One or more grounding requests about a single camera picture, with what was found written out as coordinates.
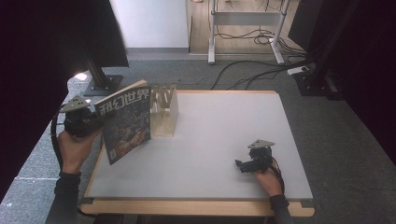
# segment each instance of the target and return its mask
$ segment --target forearm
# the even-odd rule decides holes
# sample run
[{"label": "forearm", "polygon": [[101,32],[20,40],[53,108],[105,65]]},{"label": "forearm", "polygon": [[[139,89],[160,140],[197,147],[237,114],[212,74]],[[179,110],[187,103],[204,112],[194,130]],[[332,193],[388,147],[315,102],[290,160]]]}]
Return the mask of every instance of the forearm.
[{"label": "forearm", "polygon": [[49,210],[46,223],[77,223],[78,185],[80,173],[60,173],[56,182],[55,199]]},{"label": "forearm", "polygon": [[289,203],[285,195],[275,195],[270,197],[270,203],[275,213],[275,220],[277,224],[292,224],[293,219],[290,216],[288,209]]}]

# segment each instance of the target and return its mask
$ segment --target person's left hand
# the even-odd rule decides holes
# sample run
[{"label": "person's left hand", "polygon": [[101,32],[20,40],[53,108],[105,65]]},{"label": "person's left hand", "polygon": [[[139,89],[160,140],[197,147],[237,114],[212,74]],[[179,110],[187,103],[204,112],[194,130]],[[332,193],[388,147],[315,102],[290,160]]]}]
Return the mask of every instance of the person's left hand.
[{"label": "person's left hand", "polygon": [[88,158],[92,150],[92,143],[102,129],[84,138],[76,138],[63,131],[58,136],[59,149],[62,154],[62,172],[78,174],[82,163]]}]

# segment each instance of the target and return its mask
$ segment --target bookend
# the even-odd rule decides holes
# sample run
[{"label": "bookend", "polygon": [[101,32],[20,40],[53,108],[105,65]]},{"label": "bookend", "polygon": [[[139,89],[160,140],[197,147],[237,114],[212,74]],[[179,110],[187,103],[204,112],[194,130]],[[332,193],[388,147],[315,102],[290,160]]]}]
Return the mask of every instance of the bookend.
[{"label": "bookend", "polygon": [[178,116],[177,89],[171,85],[151,88],[151,136],[173,137]]}]

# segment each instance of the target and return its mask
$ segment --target gray carpet floor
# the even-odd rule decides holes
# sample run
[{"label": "gray carpet floor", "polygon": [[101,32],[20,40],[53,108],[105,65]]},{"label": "gray carpet floor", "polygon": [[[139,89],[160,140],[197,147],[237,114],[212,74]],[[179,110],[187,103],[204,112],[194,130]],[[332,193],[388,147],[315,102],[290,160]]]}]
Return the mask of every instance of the gray carpet floor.
[{"label": "gray carpet floor", "polygon": [[[175,83],[179,89],[208,90],[231,62],[219,60],[208,65],[206,60],[133,60],[130,68],[104,71],[107,75],[123,75],[120,87],[145,79],[151,85]],[[238,79],[271,68],[257,63],[232,65],[221,75],[215,89],[225,90]],[[70,79],[65,101],[82,95],[89,81]],[[245,85],[236,88],[243,90]],[[277,91],[285,108],[316,209],[312,217],[296,217],[296,223],[396,223],[396,167],[346,102],[301,96],[286,71],[274,79],[256,80],[248,89]],[[2,201],[0,223],[44,222],[59,173],[51,148],[47,129]],[[99,148],[97,140],[82,169],[81,196]],[[127,219],[134,223],[134,217]],[[78,223],[93,223],[93,219],[80,216]]]}]

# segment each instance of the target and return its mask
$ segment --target magazine cover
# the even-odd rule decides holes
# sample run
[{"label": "magazine cover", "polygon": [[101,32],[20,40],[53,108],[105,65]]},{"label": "magazine cover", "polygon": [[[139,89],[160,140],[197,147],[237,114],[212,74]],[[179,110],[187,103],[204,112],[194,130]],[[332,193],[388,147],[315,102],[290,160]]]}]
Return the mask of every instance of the magazine cover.
[{"label": "magazine cover", "polygon": [[95,104],[110,165],[150,138],[150,87],[123,89]]}]

